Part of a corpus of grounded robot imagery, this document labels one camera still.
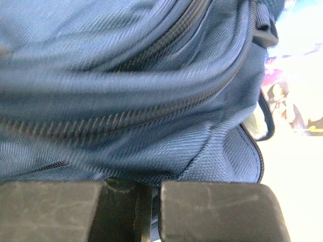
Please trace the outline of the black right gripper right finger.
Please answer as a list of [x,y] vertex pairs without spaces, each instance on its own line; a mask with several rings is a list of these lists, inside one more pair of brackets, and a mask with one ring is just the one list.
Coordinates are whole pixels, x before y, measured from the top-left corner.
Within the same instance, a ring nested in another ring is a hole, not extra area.
[[266,185],[166,181],[162,241],[290,241],[277,197]]

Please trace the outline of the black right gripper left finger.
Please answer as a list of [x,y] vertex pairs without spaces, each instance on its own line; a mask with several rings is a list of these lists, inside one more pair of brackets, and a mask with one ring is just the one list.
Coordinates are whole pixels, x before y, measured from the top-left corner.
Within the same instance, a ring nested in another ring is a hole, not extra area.
[[149,241],[152,190],[106,181],[1,184],[1,241]]

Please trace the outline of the blue Jane Eyre book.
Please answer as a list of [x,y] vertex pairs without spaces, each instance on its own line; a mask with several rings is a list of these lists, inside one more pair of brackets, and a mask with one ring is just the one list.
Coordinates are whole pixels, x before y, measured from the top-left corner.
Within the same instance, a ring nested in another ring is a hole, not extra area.
[[322,43],[268,57],[262,92],[276,134],[322,137]]

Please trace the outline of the navy blue student backpack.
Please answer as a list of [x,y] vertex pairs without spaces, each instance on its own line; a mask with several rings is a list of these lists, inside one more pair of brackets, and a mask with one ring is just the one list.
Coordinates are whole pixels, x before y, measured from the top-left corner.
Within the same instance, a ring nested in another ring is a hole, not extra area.
[[284,1],[1,1],[1,180],[261,181],[243,125]]

